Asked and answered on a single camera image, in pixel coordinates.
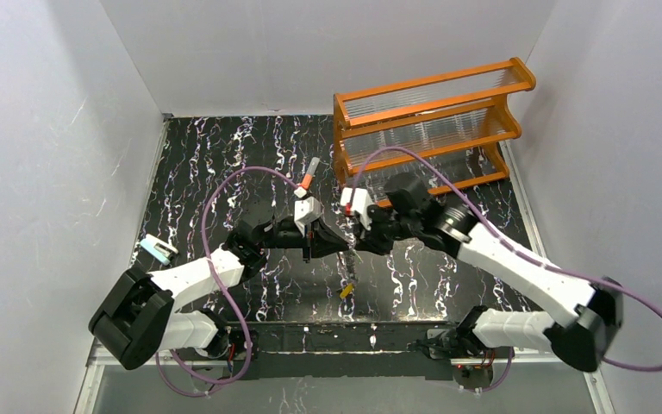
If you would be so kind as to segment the yellow tagged key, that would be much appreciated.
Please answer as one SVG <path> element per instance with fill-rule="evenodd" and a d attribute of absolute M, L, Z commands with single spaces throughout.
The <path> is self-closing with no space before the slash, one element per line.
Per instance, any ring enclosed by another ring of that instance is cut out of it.
<path fill-rule="evenodd" d="M 354 288 L 355 288 L 355 285 L 354 285 L 354 284 L 348 284 L 348 285 L 346 285 L 345 287 L 343 287 L 343 288 L 339 291 L 339 297 L 340 297 L 341 299 L 344 299 L 344 298 L 348 297 L 348 296 L 354 291 Z"/>

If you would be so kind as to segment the metal keyring holder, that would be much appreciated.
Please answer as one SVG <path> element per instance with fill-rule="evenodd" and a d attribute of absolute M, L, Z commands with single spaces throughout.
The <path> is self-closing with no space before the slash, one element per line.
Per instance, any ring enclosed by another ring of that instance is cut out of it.
<path fill-rule="evenodd" d="M 356 272 L 356 253 L 353 250 L 347 250 L 343 254 L 343 257 L 348 278 L 350 280 L 356 281 L 358 279 L 358 274 Z"/>

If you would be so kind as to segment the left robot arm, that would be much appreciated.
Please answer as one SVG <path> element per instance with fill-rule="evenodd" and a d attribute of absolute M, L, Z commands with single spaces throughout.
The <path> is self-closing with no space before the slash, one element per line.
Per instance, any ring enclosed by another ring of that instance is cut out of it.
<path fill-rule="evenodd" d="M 297 248 L 304 260 L 349 249 L 346 239 L 316 219 L 301 231 L 291 217 L 252 225 L 240 221 L 210 257 L 147 273 L 138 266 L 116 281 L 88 323 L 88 330 L 127 370 L 159 351 L 193 348 L 221 359 L 239 347 L 225 320 L 212 310 L 183 308 L 259 274 L 271 249 Z"/>

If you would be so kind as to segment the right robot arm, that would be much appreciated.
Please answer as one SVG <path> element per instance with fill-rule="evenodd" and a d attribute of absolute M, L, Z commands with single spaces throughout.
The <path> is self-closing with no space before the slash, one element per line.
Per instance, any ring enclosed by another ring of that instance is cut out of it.
<path fill-rule="evenodd" d="M 505 235 L 493 235 L 460 199 L 441 202 L 410 173 L 384 187 L 390 207 L 369 192 L 346 187 L 340 204 L 354 220 L 355 247 L 387 255 L 397 241 L 416 239 L 458 262 L 479 268 L 534 301 L 538 311 L 480 305 L 446 333 L 425 342 L 439 353 L 479 354 L 495 348 L 552 352 L 570 367 L 594 372 L 622 326 L 620 292 L 559 274 L 559 269 Z"/>

